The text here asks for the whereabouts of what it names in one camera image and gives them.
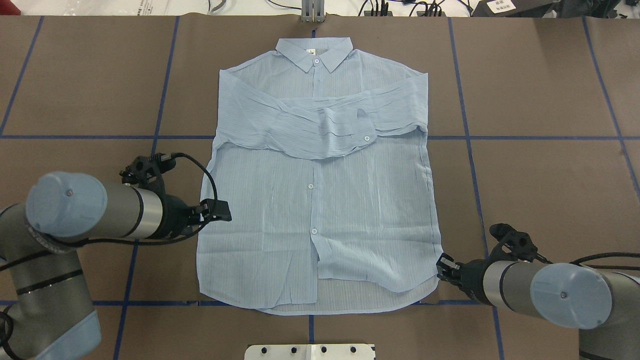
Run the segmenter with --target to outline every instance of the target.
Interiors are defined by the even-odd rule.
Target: light blue shirt
[[[388,311],[431,293],[442,247],[427,89],[427,74],[349,38],[280,39],[222,70],[207,169],[233,221],[200,233],[200,291],[281,315]]]

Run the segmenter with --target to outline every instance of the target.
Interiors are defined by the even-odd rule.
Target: robotic arm
[[[552,264],[527,233],[507,224],[490,233],[498,244],[489,259],[455,263],[442,254],[438,278],[483,304],[580,329],[581,360],[640,359],[639,278]]]
[[[187,158],[205,172],[214,199],[190,207],[165,193],[162,174],[176,158]],[[164,245],[194,236],[209,222],[231,221],[211,175],[191,156],[140,156],[120,175],[122,184],[112,184],[53,172],[40,178],[26,204],[0,211],[0,256],[9,261],[0,269],[10,268],[18,295],[18,302],[0,313],[0,359],[79,359],[100,343],[78,247]],[[88,240],[102,236],[160,241]]]

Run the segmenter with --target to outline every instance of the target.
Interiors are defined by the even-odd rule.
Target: white paper
[[[487,1],[486,4],[493,13],[508,12],[509,10],[514,10],[516,8],[511,0]]]

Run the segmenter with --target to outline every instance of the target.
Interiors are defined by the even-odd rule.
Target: shirt
[[[280,39],[222,70],[207,169],[233,221],[200,232],[200,291],[281,315],[388,311],[431,293],[442,247],[427,89],[427,74],[349,38]]]

